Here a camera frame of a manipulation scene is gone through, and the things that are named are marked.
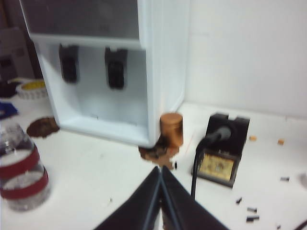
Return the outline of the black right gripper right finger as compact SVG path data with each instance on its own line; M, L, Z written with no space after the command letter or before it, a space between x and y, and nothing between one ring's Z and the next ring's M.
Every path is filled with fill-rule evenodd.
M161 208L165 230L226 230L187 192L167 167L161 169Z

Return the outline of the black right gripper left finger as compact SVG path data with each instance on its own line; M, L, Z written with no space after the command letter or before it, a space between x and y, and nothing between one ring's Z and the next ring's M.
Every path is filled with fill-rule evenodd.
M154 167L131 197L97 230L153 230L160 209L160 170Z

